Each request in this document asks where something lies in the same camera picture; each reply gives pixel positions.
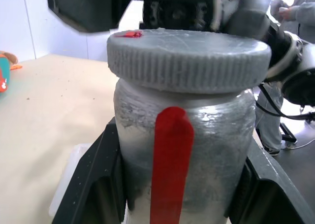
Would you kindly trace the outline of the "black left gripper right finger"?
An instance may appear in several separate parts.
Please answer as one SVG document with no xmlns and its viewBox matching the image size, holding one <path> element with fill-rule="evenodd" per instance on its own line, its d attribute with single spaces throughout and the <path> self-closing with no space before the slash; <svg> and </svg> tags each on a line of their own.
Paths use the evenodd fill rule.
<svg viewBox="0 0 315 224">
<path fill-rule="evenodd" d="M 228 217 L 231 224 L 315 224 L 315 213 L 288 175 L 257 144 L 249 147 Z"/>
</svg>

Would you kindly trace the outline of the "teal and orange plush toy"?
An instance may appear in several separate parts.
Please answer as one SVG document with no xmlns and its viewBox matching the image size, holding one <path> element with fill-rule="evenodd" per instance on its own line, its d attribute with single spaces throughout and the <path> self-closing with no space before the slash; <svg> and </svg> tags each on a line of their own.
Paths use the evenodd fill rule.
<svg viewBox="0 0 315 224">
<path fill-rule="evenodd" d="M 0 94 L 8 89 L 11 71 L 21 68 L 22 66 L 14 54 L 0 51 Z"/>
</svg>

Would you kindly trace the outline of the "grey ribbed jar lid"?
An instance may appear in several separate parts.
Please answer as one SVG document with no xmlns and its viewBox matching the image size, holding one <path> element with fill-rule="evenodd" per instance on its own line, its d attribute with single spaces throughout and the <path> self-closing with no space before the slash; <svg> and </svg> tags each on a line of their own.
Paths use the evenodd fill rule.
<svg viewBox="0 0 315 224">
<path fill-rule="evenodd" d="M 107 40 L 109 69 L 147 88 L 225 94 L 257 86 L 266 75 L 270 47 L 255 39 L 214 32 L 141 30 Z"/>
</svg>

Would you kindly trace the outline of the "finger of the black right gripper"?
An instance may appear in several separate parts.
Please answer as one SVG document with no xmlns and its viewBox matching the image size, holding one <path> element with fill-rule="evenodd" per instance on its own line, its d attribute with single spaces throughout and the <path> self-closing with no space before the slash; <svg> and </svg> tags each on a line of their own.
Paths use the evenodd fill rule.
<svg viewBox="0 0 315 224">
<path fill-rule="evenodd" d="M 83 33 L 116 29 L 131 0 L 47 0 L 65 24 Z"/>
</svg>

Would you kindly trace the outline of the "person in grey clothes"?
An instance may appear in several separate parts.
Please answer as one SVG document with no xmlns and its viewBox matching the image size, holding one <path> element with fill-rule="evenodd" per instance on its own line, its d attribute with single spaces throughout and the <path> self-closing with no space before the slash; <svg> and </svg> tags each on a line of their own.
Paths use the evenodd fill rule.
<svg viewBox="0 0 315 224">
<path fill-rule="evenodd" d="M 270 14 L 285 31 L 315 44 L 315 0 L 294 0 L 292 5 L 283 0 L 272 0 Z M 280 118 L 256 108 L 255 129 L 262 146 L 272 156 L 279 154 L 282 144 Z"/>
</svg>

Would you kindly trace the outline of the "translucent white plastic box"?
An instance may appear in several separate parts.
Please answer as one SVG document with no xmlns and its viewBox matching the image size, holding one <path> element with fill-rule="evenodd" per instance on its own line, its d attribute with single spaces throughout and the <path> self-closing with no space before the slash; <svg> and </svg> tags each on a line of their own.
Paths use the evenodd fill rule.
<svg viewBox="0 0 315 224">
<path fill-rule="evenodd" d="M 81 157 L 86 153 L 86 151 L 91 147 L 91 145 L 92 143 L 81 143 L 73 147 L 73 150 L 71 151 L 71 154 L 67 160 L 66 167 L 63 171 L 62 177 L 59 181 L 58 187 L 49 207 L 50 217 L 53 218 L 56 215 L 62 198 L 78 165 L 78 162 Z"/>
</svg>

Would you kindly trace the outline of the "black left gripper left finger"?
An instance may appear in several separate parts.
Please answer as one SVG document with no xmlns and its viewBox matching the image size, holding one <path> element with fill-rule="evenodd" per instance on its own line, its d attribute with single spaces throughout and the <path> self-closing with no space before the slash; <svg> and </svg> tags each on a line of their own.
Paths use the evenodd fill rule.
<svg viewBox="0 0 315 224">
<path fill-rule="evenodd" d="M 126 194 L 115 122 L 80 158 L 53 224 L 121 224 Z"/>
</svg>

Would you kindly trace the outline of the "grey jar with red stripe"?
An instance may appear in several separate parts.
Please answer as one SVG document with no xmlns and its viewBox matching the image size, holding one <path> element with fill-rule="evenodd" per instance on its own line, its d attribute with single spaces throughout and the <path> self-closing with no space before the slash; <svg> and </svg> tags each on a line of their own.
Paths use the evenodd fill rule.
<svg viewBox="0 0 315 224">
<path fill-rule="evenodd" d="M 150 222 L 155 120 L 171 106 L 184 109 L 194 128 L 179 224 L 226 224 L 252 142 L 255 112 L 251 91 L 179 94 L 120 79 L 114 108 L 125 165 L 126 224 Z"/>
</svg>

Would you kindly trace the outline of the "black wheeled stand base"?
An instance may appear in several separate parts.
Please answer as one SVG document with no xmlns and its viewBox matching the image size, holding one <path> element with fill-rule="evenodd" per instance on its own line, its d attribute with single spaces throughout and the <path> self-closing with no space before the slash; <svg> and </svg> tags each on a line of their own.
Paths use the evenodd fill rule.
<svg viewBox="0 0 315 224">
<path fill-rule="evenodd" d="M 295 148 L 297 138 L 295 135 L 288 129 L 288 127 L 284 123 L 280 123 L 280 129 L 282 130 L 282 141 L 284 141 L 284 145 L 286 149 Z"/>
</svg>

